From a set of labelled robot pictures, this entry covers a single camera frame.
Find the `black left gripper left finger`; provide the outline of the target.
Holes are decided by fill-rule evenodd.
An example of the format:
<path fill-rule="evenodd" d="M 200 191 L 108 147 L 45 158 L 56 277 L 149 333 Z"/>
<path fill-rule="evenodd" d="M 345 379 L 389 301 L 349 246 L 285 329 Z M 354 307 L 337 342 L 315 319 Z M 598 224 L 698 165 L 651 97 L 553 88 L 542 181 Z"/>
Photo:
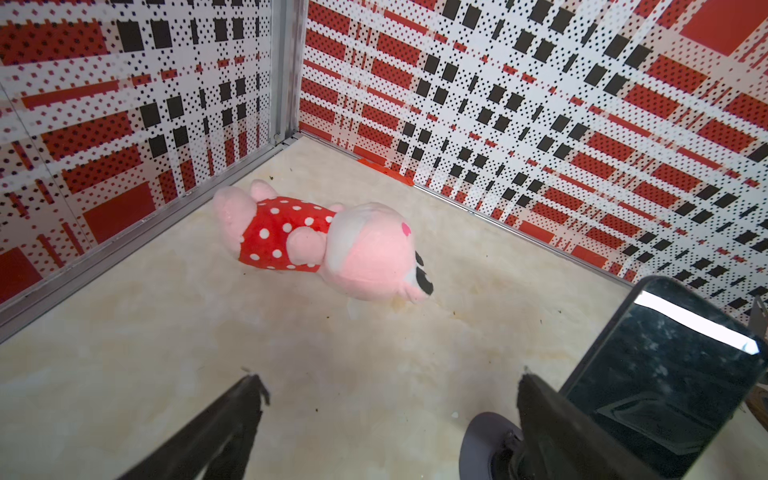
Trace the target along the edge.
<path fill-rule="evenodd" d="M 121 477 L 242 479 L 269 403 L 261 378 L 246 375 Z"/>

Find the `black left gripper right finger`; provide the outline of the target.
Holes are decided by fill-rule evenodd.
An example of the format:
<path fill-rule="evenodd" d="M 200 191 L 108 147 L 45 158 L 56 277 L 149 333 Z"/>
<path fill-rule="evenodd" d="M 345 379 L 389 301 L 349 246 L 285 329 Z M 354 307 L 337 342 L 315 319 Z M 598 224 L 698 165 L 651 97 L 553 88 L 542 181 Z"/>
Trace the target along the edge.
<path fill-rule="evenodd" d="M 522 376 L 517 407 L 535 479 L 659 477 L 537 375 Z"/>

